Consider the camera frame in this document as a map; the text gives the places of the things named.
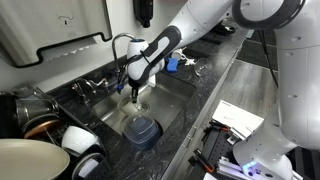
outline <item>black granite countertop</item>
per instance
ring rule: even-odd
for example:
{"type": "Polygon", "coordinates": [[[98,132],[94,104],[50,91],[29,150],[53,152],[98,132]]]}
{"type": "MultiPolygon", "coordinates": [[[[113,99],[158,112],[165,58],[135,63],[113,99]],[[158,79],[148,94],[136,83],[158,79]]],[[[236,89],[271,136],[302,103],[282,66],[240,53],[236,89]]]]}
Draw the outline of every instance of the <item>black granite countertop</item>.
{"type": "MultiPolygon", "coordinates": [[[[188,46],[193,51],[208,55],[208,59],[213,64],[212,72],[207,76],[198,77],[194,73],[193,66],[180,65],[177,73],[170,74],[174,78],[192,84],[197,90],[161,136],[156,146],[149,151],[137,150],[91,111],[95,104],[116,90],[115,83],[110,84],[109,91],[101,90],[97,92],[97,95],[92,95],[90,97],[91,102],[87,105],[78,102],[77,94],[71,89],[71,84],[74,81],[54,89],[49,94],[69,113],[99,136],[104,147],[109,152],[112,166],[111,179],[161,179],[191,126],[199,116],[208,97],[234,57],[236,50],[243,42],[244,34],[245,30],[238,27],[236,34],[229,37],[213,34],[206,35],[207,39],[211,38],[214,40],[213,42],[220,41],[220,45],[218,45],[219,43],[199,40],[188,46]]],[[[83,77],[93,80],[100,80],[106,77],[109,82],[112,82],[115,81],[113,69],[113,63],[110,63],[83,77]]]]}

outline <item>paper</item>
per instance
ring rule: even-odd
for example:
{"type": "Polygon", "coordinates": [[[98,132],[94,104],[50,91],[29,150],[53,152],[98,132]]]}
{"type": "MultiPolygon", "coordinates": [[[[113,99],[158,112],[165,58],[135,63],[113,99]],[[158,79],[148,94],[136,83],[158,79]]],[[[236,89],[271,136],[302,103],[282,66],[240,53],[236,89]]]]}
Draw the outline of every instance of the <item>paper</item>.
{"type": "Polygon", "coordinates": [[[242,140],[250,136],[263,122],[263,118],[221,100],[212,118],[231,127],[242,140]]]}
{"type": "Polygon", "coordinates": [[[206,173],[206,175],[204,176],[203,180],[217,180],[217,179],[214,178],[211,174],[206,173]]]}

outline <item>blue light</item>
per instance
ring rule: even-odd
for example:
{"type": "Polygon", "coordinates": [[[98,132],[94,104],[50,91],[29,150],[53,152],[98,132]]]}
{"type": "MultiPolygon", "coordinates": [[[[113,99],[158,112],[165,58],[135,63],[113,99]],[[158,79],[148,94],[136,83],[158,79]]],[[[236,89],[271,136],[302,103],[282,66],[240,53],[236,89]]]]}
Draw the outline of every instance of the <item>blue light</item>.
{"type": "Polygon", "coordinates": [[[252,166],[254,166],[254,165],[256,165],[256,164],[257,164],[257,162],[252,161],[252,162],[244,165],[244,166],[243,166],[243,169],[247,169],[247,168],[252,167],[252,166]]]}

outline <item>glass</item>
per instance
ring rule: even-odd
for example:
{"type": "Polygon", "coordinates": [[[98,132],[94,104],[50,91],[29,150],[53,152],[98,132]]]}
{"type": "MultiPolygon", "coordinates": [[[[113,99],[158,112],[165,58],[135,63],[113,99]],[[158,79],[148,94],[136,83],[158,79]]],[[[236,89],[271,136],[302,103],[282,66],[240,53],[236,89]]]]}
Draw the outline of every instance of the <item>glass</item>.
{"type": "Polygon", "coordinates": [[[194,72],[198,76],[206,76],[212,71],[212,62],[207,58],[200,58],[194,65],[194,72]]]}

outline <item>white cup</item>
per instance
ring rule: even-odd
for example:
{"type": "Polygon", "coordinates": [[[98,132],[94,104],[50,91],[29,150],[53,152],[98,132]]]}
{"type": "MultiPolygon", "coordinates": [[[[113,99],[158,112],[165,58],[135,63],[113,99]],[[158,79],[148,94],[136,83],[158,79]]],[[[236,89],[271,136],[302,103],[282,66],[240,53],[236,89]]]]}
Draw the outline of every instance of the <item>white cup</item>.
{"type": "Polygon", "coordinates": [[[63,135],[61,147],[68,153],[79,157],[94,144],[99,145],[95,135],[76,126],[69,126],[63,135]]]}
{"type": "Polygon", "coordinates": [[[171,58],[176,58],[178,61],[180,59],[182,60],[186,59],[186,56],[182,53],[182,51],[183,51],[182,49],[177,49],[173,51],[171,54],[171,58]]]}

